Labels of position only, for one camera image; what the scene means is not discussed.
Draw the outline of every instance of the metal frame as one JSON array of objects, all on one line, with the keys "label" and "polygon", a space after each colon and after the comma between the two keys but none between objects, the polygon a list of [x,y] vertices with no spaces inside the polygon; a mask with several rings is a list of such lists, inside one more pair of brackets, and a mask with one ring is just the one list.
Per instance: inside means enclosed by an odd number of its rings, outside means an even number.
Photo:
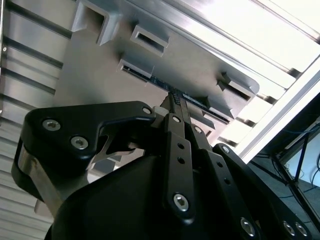
[{"label": "metal frame", "polygon": [[285,167],[280,163],[280,161],[276,157],[272,157],[271,160],[276,163],[280,174],[288,182],[288,187],[290,188],[290,191],[292,192],[294,198],[301,205],[305,213],[308,215],[308,217],[312,221],[315,228],[320,233],[320,218],[317,212],[311,206],[308,199],[305,197],[303,191],[297,186],[297,182],[295,181],[295,179],[292,178],[292,176],[288,173],[288,171],[285,169]]},{"label": "metal frame", "polygon": [[288,170],[284,167],[283,161],[281,161],[281,158],[278,159],[275,155],[271,155],[270,159],[276,164],[276,167],[278,169],[278,173],[281,175],[281,177],[277,176],[273,172],[265,169],[263,166],[251,161],[252,165],[256,166],[260,170],[264,171],[265,173],[269,174],[272,178],[278,180],[279,182],[285,184],[286,186],[289,187],[290,191],[292,192],[292,195],[294,198],[297,200],[297,202],[301,205],[302,209],[306,212],[312,223],[314,224],[315,228],[318,230],[320,233],[320,218],[317,214],[317,212],[314,210],[314,208],[311,206],[309,203],[308,199],[305,197],[304,192],[299,188],[298,183],[299,183],[299,176],[302,168],[302,164],[304,161],[306,149],[308,142],[311,140],[311,138],[314,138],[317,134],[318,131],[315,131],[313,133],[306,133],[295,145],[293,145],[291,148],[294,148],[293,150],[289,150],[283,157],[285,159],[289,159],[286,155],[289,154],[289,156],[292,157],[292,155],[296,154],[300,148],[302,147],[301,150],[301,155],[299,159],[299,163],[296,169],[295,176],[292,177],[291,174],[288,172]]}]

